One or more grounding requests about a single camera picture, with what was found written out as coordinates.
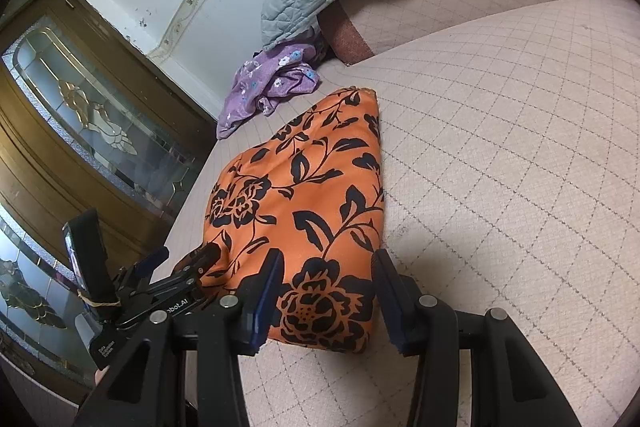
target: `reddish-brown trim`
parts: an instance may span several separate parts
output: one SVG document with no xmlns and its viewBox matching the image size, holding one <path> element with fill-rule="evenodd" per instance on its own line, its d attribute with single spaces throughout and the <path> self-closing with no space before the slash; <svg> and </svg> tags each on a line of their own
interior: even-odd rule
<svg viewBox="0 0 640 427">
<path fill-rule="evenodd" d="M 332 2 L 318 14 L 318 24 L 336 57 L 346 65 L 373 57 L 374 52 L 358 33 L 339 0 Z"/>
</svg>

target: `silver screw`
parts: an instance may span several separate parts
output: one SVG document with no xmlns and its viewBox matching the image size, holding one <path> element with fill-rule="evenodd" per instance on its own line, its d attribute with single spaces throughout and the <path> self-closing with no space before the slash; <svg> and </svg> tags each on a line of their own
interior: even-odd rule
<svg viewBox="0 0 640 427">
<path fill-rule="evenodd" d="M 425 308 L 433 308 L 438 304 L 438 300 L 433 295 L 421 295 L 418 302 Z"/>
<path fill-rule="evenodd" d="M 223 308 L 233 308 L 236 304 L 238 304 L 238 297 L 235 295 L 225 295 L 220 299 L 220 306 Z"/>
<path fill-rule="evenodd" d="M 509 315 L 502 308 L 491 308 L 491 316 L 497 321 L 505 320 Z"/>
<path fill-rule="evenodd" d="M 164 310 L 156 310 L 151 315 L 149 315 L 149 320 L 153 322 L 153 324 L 161 324 L 167 318 L 166 311 Z"/>
</svg>

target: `rubber band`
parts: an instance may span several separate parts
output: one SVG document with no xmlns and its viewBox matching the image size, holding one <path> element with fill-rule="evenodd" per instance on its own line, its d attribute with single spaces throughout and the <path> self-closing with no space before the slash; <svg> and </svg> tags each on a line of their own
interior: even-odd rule
<svg viewBox="0 0 640 427">
<path fill-rule="evenodd" d="M 120 299 L 118 299 L 118 302 L 94 302 L 91 299 L 88 299 L 87 297 L 82 295 L 80 293 L 80 290 L 78 290 L 78 297 L 81 298 L 82 301 L 84 301 L 86 304 L 91 306 L 91 308 L 100 308 L 102 306 L 122 306 Z"/>
</svg>

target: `purple floral cloth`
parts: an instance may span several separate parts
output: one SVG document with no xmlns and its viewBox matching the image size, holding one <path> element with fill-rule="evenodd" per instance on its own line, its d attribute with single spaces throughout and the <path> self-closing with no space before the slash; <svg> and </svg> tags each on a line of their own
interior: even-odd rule
<svg viewBox="0 0 640 427">
<path fill-rule="evenodd" d="M 281 98 L 316 89 L 318 74 L 307 64 L 315 55 L 311 44 L 287 43 L 245 62 L 236 71 L 218 118 L 218 139 L 228 137 L 258 111 L 270 115 Z"/>
</svg>

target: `orange floral fabric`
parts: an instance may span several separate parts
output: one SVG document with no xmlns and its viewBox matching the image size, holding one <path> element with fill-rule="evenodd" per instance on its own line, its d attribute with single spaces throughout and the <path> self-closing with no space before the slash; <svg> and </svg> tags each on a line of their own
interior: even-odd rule
<svg viewBox="0 0 640 427">
<path fill-rule="evenodd" d="M 223 169 L 204 226 L 220 257 L 201 283 L 232 292 L 277 248 L 285 275 L 270 337 L 362 352 L 383 200 L 375 92 L 335 91 Z"/>
</svg>

